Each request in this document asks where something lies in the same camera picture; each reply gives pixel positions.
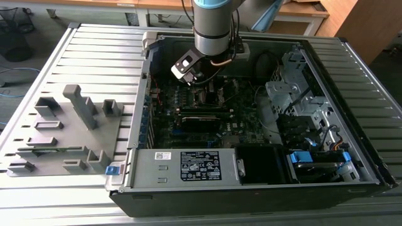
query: motherboard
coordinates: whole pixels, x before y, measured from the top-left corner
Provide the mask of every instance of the motherboard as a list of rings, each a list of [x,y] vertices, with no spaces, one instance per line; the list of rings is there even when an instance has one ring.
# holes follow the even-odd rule
[[[258,86],[249,81],[221,78],[203,87],[169,76],[152,81],[153,148],[229,148],[264,142],[254,103]]]

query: black cable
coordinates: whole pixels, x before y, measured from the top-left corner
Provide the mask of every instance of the black cable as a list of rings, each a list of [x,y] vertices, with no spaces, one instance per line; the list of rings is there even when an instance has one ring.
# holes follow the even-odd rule
[[[331,128],[334,127],[338,127],[335,124],[331,124],[322,136],[322,140],[320,140],[320,143],[319,143],[319,146],[318,146],[318,149],[322,149],[323,145],[324,145],[324,141],[326,141],[326,138],[327,138],[327,135],[328,135],[328,131],[331,130]]]
[[[228,48],[232,46],[232,25],[231,25],[231,39],[228,40]]]
[[[157,14],[153,14],[153,16],[156,16],[156,17],[159,18],[159,15],[157,15]],[[163,16],[163,15],[161,15],[161,18],[169,18],[169,16],[171,16],[171,15],[168,15],[168,16]]]
[[[342,144],[342,142],[343,142],[343,137],[339,135],[338,132],[336,132],[335,134],[336,134],[336,136],[338,136],[338,138],[339,138],[339,141],[332,145],[331,150],[335,150],[335,147],[336,147],[339,144]]]
[[[236,31],[236,36],[239,36],[239,28],[240,28],[240,15],[239,15],[239,10],[236,10],[237,14],[237,31]]]
[[[254,58],[254,62],[252,62],[252,76],[254,77],[256,77],[256,65],[258,65],[258,61],[259,61],[259,59],[260,59],[260,57],[263,56],[263,55],[268,55],[268,60],[271,61],[271,62],[274,62],[275,63],[275,68],[278,67],[278,64],[279,64],[279,57],[276,56],[276,54],[275,53],[272,53],[270,50],[264,50],[263,52],[260,52],[256,56],[255,56],[255,58]]]
[[[180,19],[181,19],[181,16],[179,16],[177,21],[172,25],[169,25],[169,27],[175,26]]]
[[[236,32],[233,27],[233,17],[232,17],[232,60],[236,57],[236,47],[237,47],[237,41],[236,41]]]
[[[275,133],[275,134],[279,134],[279,135],[280,135],[280,133],[279,133],[279,132],[275,132],[275,131],[270,130],[270,129],[267,128],[267,126],[266,126],[266,125],[263,125],[263,122],[262,122],[262,120],[260,120],[260,119],[258,119],[258,120],[259,120],[259,123],[262,124],[262,126],[266,128],[266,130],[267,130],[267,131],[270,131],[270,132],[272,132],[272,133]]]
[[[200,85],[207,84],[207,83],[215,78],[215,76],[217,75],[217,73],[219,73],[223,69],[224,69],[224,67],[220,67],[220,68],[217,69],[217,71],[215,72],[215,74],[213,74],[209,78],[207,78],[204,81],[195,82],[193,85],[195,85],[195,86],[200,86]]]
[[[189,4],[191,4],[191,12],[192,12],[192,16],[193,16],[192,0],[189,0]]]
[[[187,10],[185,10],[185,7],[184,7],[184,0],[181,0],[181,6],[183,6],[183,10],[184,10],[185,16],[187,16],[187,18],[189,19],[189,21],[191,21],[191,23],[192,23],[192,26],[193,26],[193,21],[192,21],[189,15],[188,15],[188,13],[187,13]]]
[[[290,103],[290,105],[287,106],[287,108],[283,111],[283,114],[286,114],[286,112],[291,109],[292,106],[295,106],[303,99],[303,97],[307,95],[307,93],[310,92],[310,88],[307,88],[303,93],[298,96],[298,98],[295,99],[294,102]]]

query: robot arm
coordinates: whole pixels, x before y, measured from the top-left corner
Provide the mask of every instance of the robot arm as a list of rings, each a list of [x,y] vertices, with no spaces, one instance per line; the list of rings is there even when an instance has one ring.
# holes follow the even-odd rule
[[[171,68],[181,82],[192,85],[197,80],[208,79],[200,72],[201,59],[207,59],[216,67],[233,60],[237,45],[235,40],[239,37],[231,32],[232,12],[237,10],[241,25],[263,32],[274,21],[282,2],[283,0],[193,0],[195,48]],[[221,63],[215,63],[215,60],[221,59]]]

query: power supply label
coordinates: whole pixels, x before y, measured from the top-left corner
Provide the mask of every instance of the power supply label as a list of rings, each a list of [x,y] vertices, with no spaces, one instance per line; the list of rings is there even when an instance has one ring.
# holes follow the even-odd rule
[[[219,152],[181,152],[183,181],[221,180]]]

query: blue latch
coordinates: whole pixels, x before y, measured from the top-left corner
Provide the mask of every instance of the blue latch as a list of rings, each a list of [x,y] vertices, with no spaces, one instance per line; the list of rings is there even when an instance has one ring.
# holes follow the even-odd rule
[[[105,174],[108,176],[117,176],[120,174],[120,167],[119,166],[107,166]]]
[[[290,159],[292,163],[312,162],[311,154],[306,151],[292,152]]]
[[[342,155],[343,155],[343,158],[344,158],[346,162],[351,161],[351,157],[350,157],[348,152],[343,152]]]

